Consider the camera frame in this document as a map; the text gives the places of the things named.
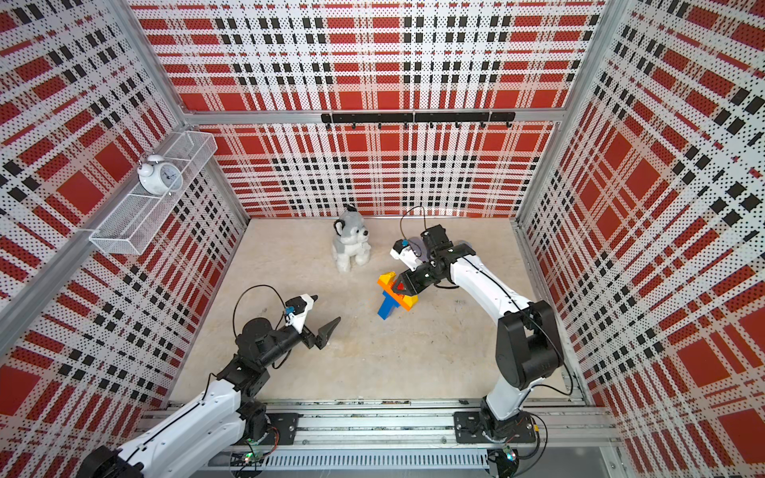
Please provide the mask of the yellow lego brick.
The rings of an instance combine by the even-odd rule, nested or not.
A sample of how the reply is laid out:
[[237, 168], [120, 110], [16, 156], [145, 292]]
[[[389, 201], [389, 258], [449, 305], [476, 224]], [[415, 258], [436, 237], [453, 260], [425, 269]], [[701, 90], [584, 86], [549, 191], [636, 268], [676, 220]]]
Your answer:
[[398, 298], [398, 302], [400, 303], [400, 306], [404, 308], [406, 311], [412, 310], [414, 308], [414, 305], [418, 302], [418, 296], [400, 296]]
[[378, 284], [381, 287], [386, 288], [386, 287], [392, 286], [392, 283], [394, 283], [394, 280], [396, 280], [396, 273], [390, 272], [390, 273], [382, 274], [378, 278]]

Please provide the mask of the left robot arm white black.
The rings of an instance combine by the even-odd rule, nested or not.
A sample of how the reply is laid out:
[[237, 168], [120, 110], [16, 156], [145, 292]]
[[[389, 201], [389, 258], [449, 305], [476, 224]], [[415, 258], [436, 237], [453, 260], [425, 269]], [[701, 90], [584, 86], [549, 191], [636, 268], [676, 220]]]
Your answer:
[[340, 317], [316, 333], [306, 326], [316, 295], [303, 294], [283, 305], [286, 324], [275, 329], [265, 318], [252, 319], [236, 335], [237, 352], [192, 402], [149, 431], [115, 449], [101, 446], [86, 456], [78, 477], [189, 477], [224, 448], [242, 438], [261, 438], [270, 422], [257, 394], [269, 368], [303, 344], [322, 350]]

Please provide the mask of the blue square lego brick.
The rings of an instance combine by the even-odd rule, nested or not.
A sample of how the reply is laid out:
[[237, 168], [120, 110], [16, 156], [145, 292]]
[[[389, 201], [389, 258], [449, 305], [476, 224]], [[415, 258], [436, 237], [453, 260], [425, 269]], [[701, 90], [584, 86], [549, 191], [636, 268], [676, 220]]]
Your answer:
[[400, 303], [389, 294], [384, 293], [382, 295], [384, 296], [384, 301], [382, 301], [382, 305], [378, 309], [378, 316], [382, 320], [388, 320], [396, 312], [396, 309], [400, 308]]

